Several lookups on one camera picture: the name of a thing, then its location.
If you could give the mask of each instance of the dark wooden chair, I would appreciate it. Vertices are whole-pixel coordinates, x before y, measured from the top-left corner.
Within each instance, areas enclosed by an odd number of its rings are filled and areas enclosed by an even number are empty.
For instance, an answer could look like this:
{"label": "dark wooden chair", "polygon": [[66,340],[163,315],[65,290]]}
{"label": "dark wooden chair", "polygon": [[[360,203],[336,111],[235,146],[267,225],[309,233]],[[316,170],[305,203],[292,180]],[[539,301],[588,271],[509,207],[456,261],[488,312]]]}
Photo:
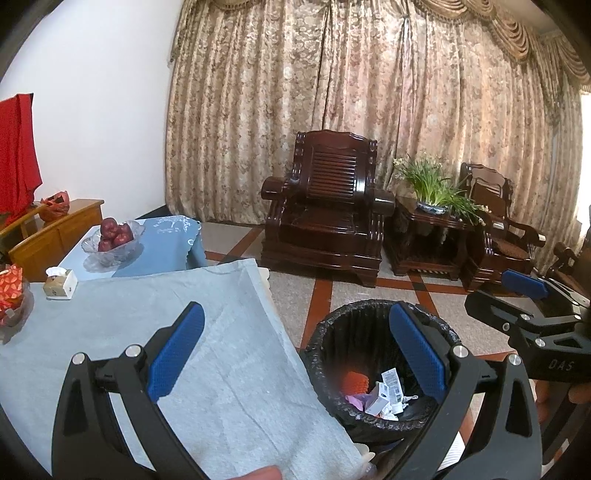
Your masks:
{"label": "dark wooden chair", "polygon": [[486,225],[468,234],[467,260],[460,276],[466,290],[477,290],[484,282],[501,282],[501,274],[515,270],[524,274],[533,268],[534,247],[543,247],[545,237],[535,228],[509,217],[513,183],[492,168],[463,163],[461,188],[477,204],[485,205]]}
{"label": "dark wooden chair", "polygon": [[394,195],[374,187],[378,143],[350,132],[299,132],[289,178],[269,177],[262,262],[347,270],[375,287]]}
{"label": "dark wooden chair", "polygon": [[554,247],[558,260],[546,272],[547,278],[553,278],[583,297],[591,298],[591,228],[587,230],[583,248],[578,255],[562,242]]}

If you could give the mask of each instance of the white wall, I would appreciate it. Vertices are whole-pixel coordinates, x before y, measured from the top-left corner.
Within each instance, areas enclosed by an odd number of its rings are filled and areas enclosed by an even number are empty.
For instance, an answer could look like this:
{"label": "white wall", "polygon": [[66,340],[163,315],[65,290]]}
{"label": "white wall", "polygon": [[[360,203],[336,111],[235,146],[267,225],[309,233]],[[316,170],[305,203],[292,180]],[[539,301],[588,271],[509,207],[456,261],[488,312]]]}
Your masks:
{"label": "white wall", "polygon": [[64,0],[42,20],[0,83],[33,92],[43,185],[104,199],[104,216],[164,204],[164,136],[182,0]]}

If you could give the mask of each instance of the red cloth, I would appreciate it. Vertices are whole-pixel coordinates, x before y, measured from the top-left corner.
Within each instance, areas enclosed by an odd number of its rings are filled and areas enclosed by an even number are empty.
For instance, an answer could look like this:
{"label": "red cloth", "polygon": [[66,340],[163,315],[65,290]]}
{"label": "red cloth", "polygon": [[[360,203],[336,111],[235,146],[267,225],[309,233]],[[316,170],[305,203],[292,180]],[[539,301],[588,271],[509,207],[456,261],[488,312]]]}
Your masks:
{"label": "red cloth", "polygon": [[10,213],[5,225],[25,214],[41,185],[32,107],[32,93],[0,102],[0,213]]}

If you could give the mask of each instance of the trash can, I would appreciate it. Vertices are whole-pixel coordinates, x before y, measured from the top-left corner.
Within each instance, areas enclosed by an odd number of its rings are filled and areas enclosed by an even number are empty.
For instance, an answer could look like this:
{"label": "trash can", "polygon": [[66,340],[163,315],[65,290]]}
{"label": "trash can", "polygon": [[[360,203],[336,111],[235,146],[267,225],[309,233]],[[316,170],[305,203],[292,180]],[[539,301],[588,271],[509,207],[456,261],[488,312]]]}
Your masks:
{"label": "trash can", "polygon": [[[437,403],[421,391],[389,328],[391,300],[363,300],[331,312],[314,331],[302,359],[310,381],[326,410],[345,428],[356,443],[364,443],[373,452],[388,450],[397,441],[414,437],[434,413]],[[460,343],[456,332],[443,320],[408,304],[425,325],[439,330],[450,346]],[[347,370],[369,378],[370,390],[381,374],[396,367],[404,395],[418,395],[398,416],[399,421],[384,420],[364,413],[340,393],[340,380]]]}

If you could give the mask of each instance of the curtain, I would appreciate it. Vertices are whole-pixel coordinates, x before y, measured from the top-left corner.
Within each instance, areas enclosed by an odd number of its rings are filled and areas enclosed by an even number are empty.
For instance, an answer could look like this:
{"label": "curtain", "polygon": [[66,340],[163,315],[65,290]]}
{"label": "curtain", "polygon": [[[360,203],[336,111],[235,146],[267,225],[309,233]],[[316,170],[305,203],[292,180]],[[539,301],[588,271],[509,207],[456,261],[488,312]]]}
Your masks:
{"label": "curtain", "polygon": [[312,129],[329,9],[306,0],[181,12],[166,142],[166,202],[203,220],[262,223],[262,182],[290,168]]}
{"label": "curtain", "polygon": [[556,241],[577,233],[578,91],[589,76],[562,35],[538,37],[492,0],[259,0],[227,12],[187,0],[167,128],[167,204],[262,223],[267,176],[287,174],[297,131],[378,140],[392,159],[427,152],[455,179],[482,163],[515,184],[512,216]]}
{"label": "curtain", "polygon": [[332,0],[323,49],[319,128],[378,139],[376,185],[386,188],[398,143],[407,9],[396,0]]}

